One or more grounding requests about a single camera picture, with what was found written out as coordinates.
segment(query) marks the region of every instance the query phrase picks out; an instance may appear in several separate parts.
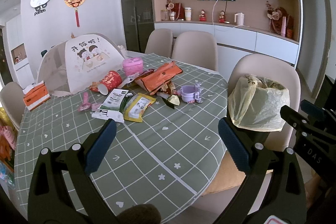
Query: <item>white kettle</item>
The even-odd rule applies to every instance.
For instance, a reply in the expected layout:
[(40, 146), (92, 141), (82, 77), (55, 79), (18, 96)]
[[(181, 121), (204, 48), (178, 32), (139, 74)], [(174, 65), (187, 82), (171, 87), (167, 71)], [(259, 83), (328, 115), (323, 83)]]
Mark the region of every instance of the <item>white kettle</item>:
[(234, 19), (235, 23), (237, 25), (244, 25), (244, 16), (245, 15), (243, 13), (236, 13)]

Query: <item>blue gripper pad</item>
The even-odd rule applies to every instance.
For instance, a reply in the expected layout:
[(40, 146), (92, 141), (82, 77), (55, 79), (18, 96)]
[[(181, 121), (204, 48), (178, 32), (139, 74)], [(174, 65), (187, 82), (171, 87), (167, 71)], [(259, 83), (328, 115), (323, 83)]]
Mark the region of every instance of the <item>blue gripper pad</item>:
[(307, 100), (301, 101), (300, 108), (303, 112), (307, 113), (309, 116), (314, 117), (316, 120), (320, 122), (323, 122), (326, 119), (324, 110), (315, 106), (314, 104), (312, 104)]
[(111, 120), (86, 155), (86, 175), (89, 176), (91, 173), (98, 170), (116, 134), (117, 125), (114, 120)]
[(224, 118), (219, 120), (218, 133), (230, 152), (238, 170), (245, 173), (250, 172), (250, 154), (246, 151), (244, 145)]

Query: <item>beige chair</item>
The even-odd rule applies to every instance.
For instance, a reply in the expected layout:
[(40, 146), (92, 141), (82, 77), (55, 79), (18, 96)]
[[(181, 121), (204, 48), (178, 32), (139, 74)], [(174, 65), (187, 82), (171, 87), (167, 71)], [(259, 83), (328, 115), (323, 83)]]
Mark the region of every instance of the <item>beige chair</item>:
[(217, 71), (217, 42), (208, 32), (184, 32), (176, 39), (171, 58)]
[(171, 57), (173, 50), (173, 32), (170, 29), (154, 30), (148, 38), (145, 53), (155, 53), (164, 57)]
[(26, 107), (23, 97), (22, 88), (15, 82), (8, 83), (0, 91), (1, 104), (17, 130), (20, 128)]
[[(262, 54), (249, 54), (238, 61), (228, 83), (227, 95), (236, 87), (241, 76), (252, 74), (266, 77), (279, 82), (289, 90), (290, 107), (298, 111), (300, 104), (300, 79), (295, 69), (286, 62)], [(281, 132), (271, 132), (264, 143), (271, 150), (283, 151), (288, 147), (293, 128), (287, 123)], [(245, 178), (243, 172), (238, 171), (231, 155), (225, 152), (219, 171), (203, 195), (216, 193), (240, 185)]]

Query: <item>screw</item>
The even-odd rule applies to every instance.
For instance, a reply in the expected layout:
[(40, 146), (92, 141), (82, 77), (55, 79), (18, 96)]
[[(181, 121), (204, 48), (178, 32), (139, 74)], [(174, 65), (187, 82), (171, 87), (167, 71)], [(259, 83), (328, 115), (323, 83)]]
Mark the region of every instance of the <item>screw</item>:
[(42, 150), (41, 150), (41, 154), (42, 155), (45, 155), (46, 153), (48, 153), (48, 148), (43, 148)]
[(71, 148), (72, 148), (72, 150), (77, 151), (77, 150), (79, 150), (81, 147), (82, 147), (82, 146), (81, 146), (80, 143), (75, 143)]
[(291, 154), (291, 155), (294, 154), (294, 150), (291, 149), (290, 147), (288, 147), (288, 148), (286, 149), (286, 151), (287, 151), (288, 154)]
[(264, 146), (261, 143), (256, 143), (254, 147), (258, 150), (262, 150), (264, 148)]

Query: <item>red figurine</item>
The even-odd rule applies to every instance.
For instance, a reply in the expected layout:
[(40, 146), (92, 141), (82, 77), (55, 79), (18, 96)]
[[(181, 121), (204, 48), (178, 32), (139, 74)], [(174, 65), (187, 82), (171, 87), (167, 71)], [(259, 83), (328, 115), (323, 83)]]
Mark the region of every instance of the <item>red figurine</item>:
[(207, 20), (207, 16), (205, 15), (204, 10), (201, 10), (201, 14), (199, 15), (199, 20), (200, 21), (206, 21)]
[(225, 12), (222, 10), (222, 11), (220, 12), (218, 22), (219, 22), (219, 23), (225, 23), (225, 21), (226, 21), (226, 18), (225, 18)]

